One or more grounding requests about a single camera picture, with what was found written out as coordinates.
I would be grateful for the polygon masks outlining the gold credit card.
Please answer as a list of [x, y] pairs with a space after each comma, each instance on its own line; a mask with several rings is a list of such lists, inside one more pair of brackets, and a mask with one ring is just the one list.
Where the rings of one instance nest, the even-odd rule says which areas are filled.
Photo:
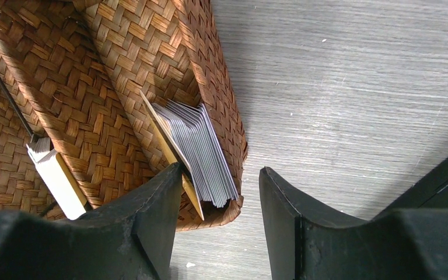
[[147, 110], [147, 114], [155, 126], [155, 131], [157, 131], [158, 133], [159, 142], [162, 147], [162, 152], [166, 157], [167, 161], [169, 163], [179, 162], [183, 165], [183, 172], [184, 172], [183, 189], [188, 195], [195, 210], [197, 211], [197, 214], [204, 221], [205, 218], [199, 199], [200, 196], [198, 195], [193, 185], [192, 176], [190, 172], [191, 171], [190, 165], [185, 156], [183, 155], [182, 151], [180, 150], [180, 148], [177, 146], [175, 140], [173, 139], [169, 123], [155, 111], [155, 109], [153, 108], [152, 104], [147, 99], [143, 91], [140, 90], [139, 93], [142, 97], [143, 105]]

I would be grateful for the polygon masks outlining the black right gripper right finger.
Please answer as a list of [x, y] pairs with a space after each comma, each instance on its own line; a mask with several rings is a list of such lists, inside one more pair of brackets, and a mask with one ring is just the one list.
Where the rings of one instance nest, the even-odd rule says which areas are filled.
[[259, 189], [273, 279], [448, 279], [448, 210], [359, 219], [269, 167]]

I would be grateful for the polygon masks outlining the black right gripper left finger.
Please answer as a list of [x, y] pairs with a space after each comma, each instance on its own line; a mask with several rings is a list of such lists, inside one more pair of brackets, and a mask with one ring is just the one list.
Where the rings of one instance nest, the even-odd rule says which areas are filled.
[[182, 166], [78, 219], [0, 211], [0, 279], [169, 279]]

